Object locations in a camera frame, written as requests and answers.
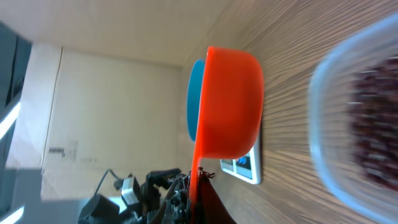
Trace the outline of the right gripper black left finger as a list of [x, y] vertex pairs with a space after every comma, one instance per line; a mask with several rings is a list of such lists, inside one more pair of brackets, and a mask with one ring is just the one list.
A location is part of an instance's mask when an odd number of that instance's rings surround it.
[[190, 199], [189, 175], [179, 174], [174, 177], [160, 208], [149, 213], [149, 224], [189, 224]]

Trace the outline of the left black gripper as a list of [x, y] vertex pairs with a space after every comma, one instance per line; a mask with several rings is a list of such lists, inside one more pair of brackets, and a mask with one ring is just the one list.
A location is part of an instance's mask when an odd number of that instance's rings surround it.
[[159, 187], [169, 189], [175, 176], [180, 173], [181, 170], [179, 168], [149, 172], [146, 176], [146, 181], [140, 185], [139, 203], [130, 206], [126, 205], [128, 214], [132, 215], [138, 223], [149, 223], [149, 213], [160, 208], [161, 193], [159, 192]]

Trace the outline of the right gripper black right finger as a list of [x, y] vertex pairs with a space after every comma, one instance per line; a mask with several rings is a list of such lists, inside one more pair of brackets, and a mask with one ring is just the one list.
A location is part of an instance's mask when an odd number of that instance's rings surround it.
[[212, 179], [215, 174], [204, 171], [202, 167], [200, 167], [198, 174], [195, 223], [236, 224], [210, 182], [210, 179]]

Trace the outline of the orange scoop with blue handle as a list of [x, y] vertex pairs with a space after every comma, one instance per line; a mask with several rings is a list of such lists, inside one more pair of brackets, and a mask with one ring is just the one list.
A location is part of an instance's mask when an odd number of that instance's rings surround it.
[[237, 159], [251, 150], [261, 125], [263, 97], [264, 75], [253, 55], [208, 48], [190, 175], [192, 223], [201, 160]]

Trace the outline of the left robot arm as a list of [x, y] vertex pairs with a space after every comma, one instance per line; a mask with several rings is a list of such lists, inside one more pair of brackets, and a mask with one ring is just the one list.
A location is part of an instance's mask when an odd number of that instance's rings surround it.
[[120, 223], [161, 223], [165, 214], [167, 197], [162, 198], [160, 188], [172, 193], [179, 168], [155, 170], [146, 175], [146, 181], [139, 184], [136, 176], [129, 174], [120, 178], [108, 169], [106, 173], [116, 178], [114, 188], [121, 193], [121, 200], [126, 209], [121, 212], [120, 206], [109, 198], [95, 194], [82, 208], [78, 217], [79, 224], [120, 224]]

